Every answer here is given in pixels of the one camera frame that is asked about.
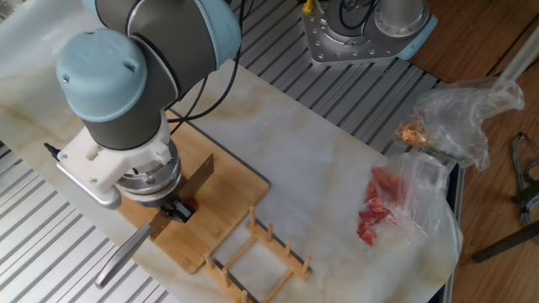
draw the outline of plastic bag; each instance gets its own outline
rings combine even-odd
[[[457,160],[463,167],[490,165],[483,120],[510,109],[523,109],[522,90],[497,78],[458,82],[419,97],[414,114],[397,129],[397,138],[412,146]]]
[[[390,158],[372,174],[365,201],[368,210],[360,212],[361,239],[372,246],[375,227],[382,221],[402,228],[414,244],[437,236],[449,207],[447,167],[434,157],[411,152]]]

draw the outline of wooden peg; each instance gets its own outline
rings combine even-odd
[[[275,286],[273,290],[269,293],[269,295],[262,301],[262,303],[270,303],[271,300],[277,295],[279,290],[285,285],[286,281],[293,275],[292,271],[289,271],[288,274]]]
[[[210,269],[213,269],[216,265],[211,261],[210,255],[208,253],[204,254],[205,263],[208,264]]]
[[[290,250],[292,250],[292,240],[288,241],[288,243],[286,244],[286,247],[285,247],[285,257],[288,257],[290,256]]]
[[[254,206],[249,207],[249,214],[251,215],[251,221],[249,222],[249,225],[251,228],[254,228],[256,225],[256,216],[254,215]]]
[[[242,303],[247,303],[247,291],[242,291]]]
[[[309,270],[309,265],[311,265],[311,260],[312,260],[311,257],[309,257],[309,258],[307,258],[307,260],[305,260],[305,263],[303,264],[303,267],[302,267],[302,274],[306,274],[307,271]]]
[[[222,271],[222,277],[223,277],[223,279],[225,281],[225,286],[229,287],[230,286],[230,279],[228,278],[228,270],[225,269],[225,270]]]
[[[268,225],[268,233],[266,234],[266,241],[270,242],[273,239],[273,223]]]

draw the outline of metal mounting plate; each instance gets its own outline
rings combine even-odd
[[[331,2],[322,7],[315,5],[310,13],[302,13],[312,61],[319,65],[335,66],[358,63],[384,62],[394,59],[421,31],[406,37],[385,35],[375,25],[372,14],[364,25],[365,43],[355,45],[339,43],[327,33],[327,22],[322,9],[332,9]]]

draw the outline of red food in bag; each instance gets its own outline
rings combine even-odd
[[[360,212],[361,223],[357,229],[357,234],[360,238],[370,246],[373,245],[376,239],[374,227],[386,219],[393,225],[397,224],[395,216],[390,210],[385,208],[380,201],[376,186],[384,193],[393,203],[398,202],[398,185],[401,182],[400,178],[382,167],[372,169],[374,180],[369,182],[367,187],[367,198],[365,206],[369,209],[367,212]]]

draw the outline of light blue joint cap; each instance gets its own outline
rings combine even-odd
[[[429,22],[423,27],[417,37],[412,42],[398,53],[397,57],[402,60],[410,60],[419,51],[423,43],[429,38],[430,34],[435,30],[438,24],[438,19],[435,16],[430,16]]]
[[[56,76],[75,114],[99,123],[120,117],[136,104],[146,86],[147,67],[135,42],[99,29],[67,42]]]
[[[217,68],[236,55],[242,44],[237,18],[223,0],[195,0],[210,32]]]
[[[98,8],[95,6],[95,0],[83,0],[84,7],[98,17]]]

